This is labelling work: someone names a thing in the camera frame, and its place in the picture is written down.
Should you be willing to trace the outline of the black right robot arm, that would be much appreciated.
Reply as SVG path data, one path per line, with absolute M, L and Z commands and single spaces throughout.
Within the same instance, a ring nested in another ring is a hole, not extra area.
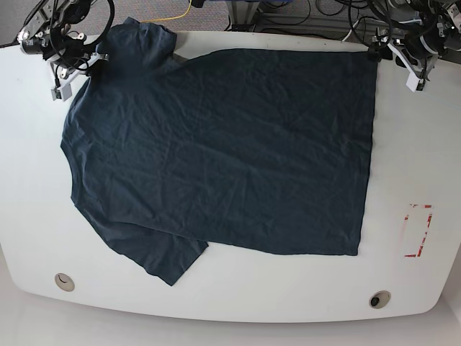
M 86 19 L 93 1 L 39 1 L 27 15 L 17 42 L 26 55 L 41 55 L 51 64 L 55 86 L 60 87 L 61 71 L 86 73 L 90 69 L 90 57 L 98 44 L 107 36 L 115 18 L 115 4 L 109 5 L 109 18 L 102 33 L 92 42 L 86 42 L 85 34 L 71 37 L 71 26 Z

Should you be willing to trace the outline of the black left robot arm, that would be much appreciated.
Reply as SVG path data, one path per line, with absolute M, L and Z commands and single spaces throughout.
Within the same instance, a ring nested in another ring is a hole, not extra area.
M 376 29 L 370 58 L 394 59 L 409 72 L 406 85 L 421 91 L 439 60 L 460 64 L 459 1 L 368 1 L 387 26 Z

